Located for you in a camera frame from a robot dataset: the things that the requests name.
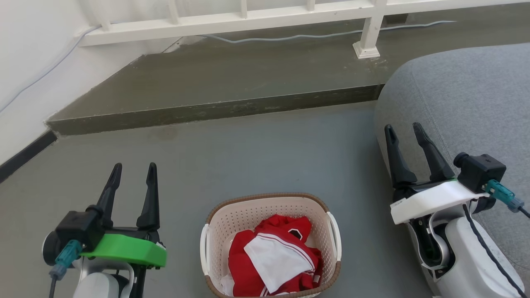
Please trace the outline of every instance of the white cable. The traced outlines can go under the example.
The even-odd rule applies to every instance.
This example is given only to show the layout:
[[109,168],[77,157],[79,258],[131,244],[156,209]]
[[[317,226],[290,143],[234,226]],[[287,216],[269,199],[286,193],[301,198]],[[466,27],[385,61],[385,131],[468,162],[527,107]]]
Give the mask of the white cable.
[[[456,21],[437,21],[437,22],[432,22],[432,23],[429,23],[429,24],[415,24],[415,25],[402,25],[402,26],[386,27],[386,28],[381,28],[381,31],[393,30],[393,29],[402,29],[402,28],[429,27],[429,26],[436,25],[436,24],[453,23],[453,22],[456,22]],[[68,57],[68,55],[70,55],[72,53],[72,51],[74,51],[74,49],[77,47],[77,45],[79,44],[79,42],[81,41],[81,39],[83,39],[83,37],[85,35],[87,35],[88,33],[92,32],[92,31],[94,31],[94,30],[96,30],[96,29],[98,29],[100,27],[101,26],[92,27],[92,28],[87,29],[83,33],[81,33],[80,37],[77,39],[75,44],[66,52],[65,55],[63,55],[59,59],[59,61],[57,63],[55,63],[51,67],[49,67],[49,69],[47,71],[45,71],[41,76],[38,77],[38,79],[34,80],[31,84],[29,84],[26,87],[20,89],[16,93],[15,96],[13,96],[10,100],[8,100],[0,108],[0,113],[2,113],[7,108],[7,106],[9,106],[13,101],[15,101],[15,99],[22,92],[24,92],[29,87],[33,86],[36,82],[40,81],[43,77],[45,77],[47,74],[49,74],[51,71],[53,71],[61,62],[63,62],[66,59],[66,57]],[[240,43],[240,42],[247,42],[247,41],[284,41],[284,40],[291,40],[291,39],[301,38],[301,37],[306,37],[306,38],[327,38],[327,37],[341,36],[341,35],[361,33],[361,32],[362,32],[362,30],[355,30],[355,31],[334,33],[334,34],[328,34],[328,35],[304,35],[304,34],[301,34],[301,35],[295,35],[295,36],[283,37],[283,38],[247,38],[247,39],[241,39],[241,40],[229,40],[229,39],[225,39],[225,38],[222,38],[222,37],[219,37],[219,36],[215,36],[215,35],[210,35],[210,34],[203,34],[203,35],[200,35],[200,36],[210,37],[210,38],[226,41],[226,42],[229,42],[229,43]]]
[[36,82],[40,81],[43,77],[45,77],[47,74],[49,74],[51,71],[53,71],[61,62],[64,61],[64,59],[66,59],[66,57],[68,57],[68,55],[70,55],[72,53],[72,51],[77,47],[77,45],[79,44],[79,42],[81,41],[81,39],[83,39],[83,37],[87,34],[89,34],[90,32],[96,30],[97,28],[99,28],[101,26],[98,26],[98,27],[91,27],[89,29],[87,29],[86,31],[84,31],[83,33],[81,33],[81,36],[79,36],[79,38],[77,39],[77,41],[75,42],[75,44],[67,51],[65,52],[65,54],[59,58],[59,61],[55,64],[53,64],[51,67],[48,68],[48,70],[46,70],[41,76],[38,77],[38,79],[34,80],[32,83],[30,83],[29,85],[27,85],[26,87],[20,89],[15,96],[13,96],[10,100],[8,100],[1,108],[0,108],[0,113],[2,113],[2,111],[5,110],[5,108],[7,108],[7,106],[9,106],[13,101],[15,101],[15,99],[17,97],[19,97],[20,93],[24,92],[27,88],[33,86]]
[[[443,24],[443,23],[454,23],[454,22],[456,22],[456,21],[437,21],[437,22],[432,22],[432,23],[429,23],[429,24],[402,25],[402,26],[381,28],[381,31],[394,30],[394,29],[403,29],[403,28],[429,27],[429,26],[432,26],[432,25]],[[301,34],[301,35],[295,35],[295,36],[291,36],[291,37],[282,37],[282,38],[247,38],[247,39],[240,39],[240,40],[229,40],[229,39],[222,38],[222,37],[215,36],[215,35],[211,35],[211,34],[203,34],[203,35],[200,35],[200,36],[210,37],[210,38],[226,41],[226,42],[229,42],[229,43],[240,43],[240,42],[247,42],[247,41],[285,41],[285,40],[291,40],[291,39],[300,38],[300,37],[306,37],[306,38],[327,38],[327,37],[335,37],[335,36],[354,34],[354,33],[362,33],[362,30],[355,30],[355,31],[348,31],[348,32],[341,32],[341,33],[333,33],[333,34],[328,34],[328,35],[304,35],[304,34]]]

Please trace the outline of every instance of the red and white garment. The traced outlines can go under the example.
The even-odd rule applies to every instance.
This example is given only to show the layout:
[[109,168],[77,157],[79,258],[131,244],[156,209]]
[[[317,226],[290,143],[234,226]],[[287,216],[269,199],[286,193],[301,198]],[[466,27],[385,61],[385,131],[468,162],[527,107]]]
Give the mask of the red and white garment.
[[236,234],[228,253],[231,276],[221,279],[229,296],[272,296],[320,286],[322,256],[305,245],[307,217],[274,215],[255,231]]

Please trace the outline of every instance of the gray sofa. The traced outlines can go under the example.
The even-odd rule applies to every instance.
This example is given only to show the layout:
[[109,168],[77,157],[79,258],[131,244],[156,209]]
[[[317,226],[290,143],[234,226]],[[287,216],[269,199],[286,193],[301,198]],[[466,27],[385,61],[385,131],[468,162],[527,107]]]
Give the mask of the gray sofa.
[[[379,146],[387,162],[383,128],[392,124],[409,167],[419,181],[428,180],[413,122],[423,125],[451,166],[462,151],[487,153],[504,163],[502,183],[530,208],[530,43],[429,55],[409,61],[390,78],[375,112]],[[530,220],[499,201],[474,218],[530,293]]]

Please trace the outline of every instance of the laundry basket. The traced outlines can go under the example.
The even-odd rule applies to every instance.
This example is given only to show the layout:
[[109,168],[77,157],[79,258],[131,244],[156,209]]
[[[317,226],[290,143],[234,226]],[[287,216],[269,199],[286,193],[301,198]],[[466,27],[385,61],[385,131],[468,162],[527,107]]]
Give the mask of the laundry basket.
[[221,278],[229,273],[228,251],[237,232],[253,229],[275,214],[307,216],[312,229],[308,247],[322,253],[324,268],[320,287],[282,295],[285,298],[314,297],[329,288],[339,276],[342,254],[339,227],[323,201],[304,193],[279,193],[242,197],[217,205],[206,220],[200,237],[200,260],[206,283],[220,298],[226,298]]

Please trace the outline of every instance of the white wall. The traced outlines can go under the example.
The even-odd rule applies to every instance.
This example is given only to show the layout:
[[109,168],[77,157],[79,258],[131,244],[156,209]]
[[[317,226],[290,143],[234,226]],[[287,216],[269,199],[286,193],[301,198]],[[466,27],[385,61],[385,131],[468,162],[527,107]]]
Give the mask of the white wall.
[[[162,18],[164,0],[118,9],[117,17]],[[0,1],[0,107],[95,24],[86,0]],[[176,39],[77,48],[54,71],[0,113],[0,164],[33,142],[44,121],[142,54],[161,52]]]

